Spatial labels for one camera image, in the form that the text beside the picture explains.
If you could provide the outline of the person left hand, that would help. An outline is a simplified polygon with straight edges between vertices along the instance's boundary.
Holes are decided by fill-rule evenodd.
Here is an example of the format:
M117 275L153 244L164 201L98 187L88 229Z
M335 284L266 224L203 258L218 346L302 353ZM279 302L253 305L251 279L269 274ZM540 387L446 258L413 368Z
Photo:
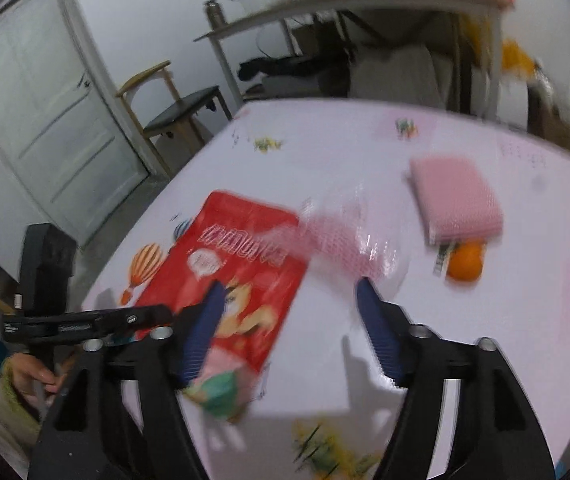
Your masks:
M76 356L69 356L55 366L54 372L35 356L28 353L14 353L6 360L8 377L18 395L33 408L44 404L50 406L58 389L75 364Z

